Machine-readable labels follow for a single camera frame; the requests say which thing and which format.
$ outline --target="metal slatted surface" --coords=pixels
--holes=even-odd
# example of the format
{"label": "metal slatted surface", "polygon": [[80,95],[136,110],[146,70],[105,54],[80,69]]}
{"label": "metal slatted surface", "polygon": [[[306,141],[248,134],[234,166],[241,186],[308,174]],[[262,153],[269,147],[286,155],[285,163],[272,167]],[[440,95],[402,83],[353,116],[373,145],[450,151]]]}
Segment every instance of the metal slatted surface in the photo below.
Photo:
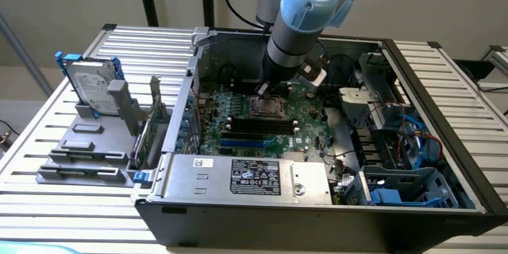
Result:
{"label": "metal slatted surface", "polygon": [[[170,106],[192,56],[190,33],[190,30],[118,26],[96,39],[86,56],[118,55],[130,92],[141,104],[149,104],[150,100],[150,74],[160,75],[162,99]],[[469,148],[481,151],[474,160],[508,202],[508,184],[501,172],[508,170],[508,158],[502,159],[500,152],[484,152],[481,144],[476,145],[478,142],[496,144],[496,147],[505,144],[506,133],[496,128],[489,112],[474,103],[461,81],[452,78],[446,63],[430,47],[417,42],[397,42],[397,45],[412,68],[424,77],[421,82],[430,95],[440,99],[440,109],[458,136],[470,143]],[[130,205],[132,189],[36,184],[36,170],[76,116],[74,102],[76,96],[64,80],[0,161],[0,239],[58,244],[82,253],[168,253],[172,250],[156,243]],[[428,253],[506,253],[506,229],[496,228],[481,237],[452,238]],[[186,250],[190,252],[241,251]]]}

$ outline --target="power supply label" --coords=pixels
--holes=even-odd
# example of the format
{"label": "power supply label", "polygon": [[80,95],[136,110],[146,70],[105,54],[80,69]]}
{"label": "power supply label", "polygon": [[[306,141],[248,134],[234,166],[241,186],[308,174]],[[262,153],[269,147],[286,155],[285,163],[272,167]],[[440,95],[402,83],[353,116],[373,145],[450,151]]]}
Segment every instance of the power supply label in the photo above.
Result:
{"label": "power supply label", "polygon": [[229,191],[236,195],[280,196],[278,162],[233,159]]}

